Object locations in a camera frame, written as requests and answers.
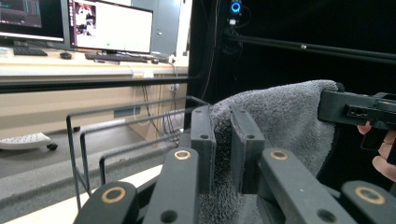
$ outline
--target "brass ring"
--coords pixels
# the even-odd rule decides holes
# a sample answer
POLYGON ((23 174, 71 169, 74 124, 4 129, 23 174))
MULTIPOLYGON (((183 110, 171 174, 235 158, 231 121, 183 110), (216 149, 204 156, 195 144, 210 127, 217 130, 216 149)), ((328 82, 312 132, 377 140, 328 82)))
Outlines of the brass ring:
POLYGON ((288 157, 289 157, 289 156, 288 156, 288 153, 286 153, 286 152, 284 152, 284 151, 281 151, 281 150, 272 151, 272 152, 270 153, 270 155, 271 155, 272 158, 277 159, 277 160, 279 160, 279 161, 285 161, 285 160, 287 160, 288 157))
POLYGON ((187 150, 179 150, 177 152, 175 152, 175 157, 176 159, 180 160, 180 161, 184 161, 187 160, 189 157, 191 157, 191 153, 187 150))
POLYGON ((369 202, 369 203, 375 203, 375 204, 383 204, 385 203, 385 198, 382 196, 380 193, 378 193, 376 190, 369 189, 366 187, 357 187, 355 188, 355 193, 364 201, 369 202), (375 198, 370 198, 367 195, 365 195, 363 192, 364 191, 369 191, 372 193, 375 198))
POLYGON ((105 191, 105 193, 102 194, 102 202, 104 203, 117 203, 119 202, 121 199, 123 199, 123 197, 125 197, 126 194, 126 190, 122 187, 114 187, 111 189, 108 189, 105 191), (118 190, 120 192, 120 195, 117 196, 116 198, 107 198, 107 194, 109 194, 110 192, 114 191, 114 190, 118 190))

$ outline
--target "white desk surface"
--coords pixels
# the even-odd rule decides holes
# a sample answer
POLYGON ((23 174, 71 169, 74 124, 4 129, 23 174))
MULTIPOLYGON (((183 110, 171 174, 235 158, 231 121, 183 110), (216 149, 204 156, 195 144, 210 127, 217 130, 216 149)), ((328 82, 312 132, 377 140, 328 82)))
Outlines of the white desk surface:
MULTIPOLYGON (((61 59, 59 54, 63 50, 45 49, 49 56, 14 56, 0 58, 0 80, 7 81, 7 77, 59 77, 67 76, 108 76, 144 74, 174 74, 171 64, 159 63, 126 63, 109 64, 95 63, 85 59, 84 52, 69 51, 71 60, 61 59)), ((181 58, 176 61, 175 67, 179 74, 187 74, 188 59, 181 58)))

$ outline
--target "black rod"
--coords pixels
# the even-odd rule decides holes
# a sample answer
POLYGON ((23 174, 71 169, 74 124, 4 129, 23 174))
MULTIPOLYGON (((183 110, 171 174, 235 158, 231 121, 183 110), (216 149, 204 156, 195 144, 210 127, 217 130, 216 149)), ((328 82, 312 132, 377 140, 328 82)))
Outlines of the black rod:
POLYGON ((175 83, 190 83, 200 80, 200 77, 161 77, 135 78, 117 80, 68 80, 68 81, 24 81, 0 83, 0 94, 34 91, 73 91, 101 88, 117 88, 128 86, 150 86, 175 83))
POLYGON ((312 45, 312 44, 274 40, 274 39, 267 39, 267 38, 253 37, 253 36, 243 36, 243 35, 225 34, 224 37, 232 41, 262 45, 273 48, 293 49, 293 50, 299 50, 299 51, 305 51, 311 53, 345 57, 350 59, 366 60, 377 63, 396 64, 396 55, 389 53, 381 53, 381 52, 366 51, 359 49, 342 49, 342 48, 329 47, 329 46, 312 45))

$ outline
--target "keyboard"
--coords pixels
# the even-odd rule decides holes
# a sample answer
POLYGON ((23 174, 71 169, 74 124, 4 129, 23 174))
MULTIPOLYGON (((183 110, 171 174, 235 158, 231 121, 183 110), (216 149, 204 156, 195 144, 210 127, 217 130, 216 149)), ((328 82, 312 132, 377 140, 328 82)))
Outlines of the keyboard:
POLYGON ((42 49, 29 49, 27 47, 12 47, 14 55, 27 55, 27 56, 48 56, 42 49))
POLYGON ((113 54, 92 54, 85 53, 85 58, 88 60, 104 60, 113 62, 127 62, 127 63, 147 63, 148 61, 141 57, 135 56, 120 56, 113 54))

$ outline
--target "black backdrop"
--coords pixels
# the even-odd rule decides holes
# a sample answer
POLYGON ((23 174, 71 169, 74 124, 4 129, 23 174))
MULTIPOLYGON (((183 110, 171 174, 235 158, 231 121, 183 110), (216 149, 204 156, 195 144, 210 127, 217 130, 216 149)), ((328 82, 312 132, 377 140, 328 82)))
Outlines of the black backdrop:
MULTIPOLYGON (((313 79, 331 79, 346 91, 396 93, 396 2, 387 1, 243 1, 239 28, 229 29, 231 1, 195 0, 191 17, 189 95, 212 104, 241 91, 266 89, 313 79), (230 41, 225 34, 254 36, 290 43, 314 44, 322 51, 271 47, 230 41), (334 55, 329 48, 363 50, 334 55)), ((371 164, 377 152, 360 149, 357 128, 340 125, 330 163, 318 179, 335 189, 348 180, 364 180, 385 189, 391 182, 371 164)))

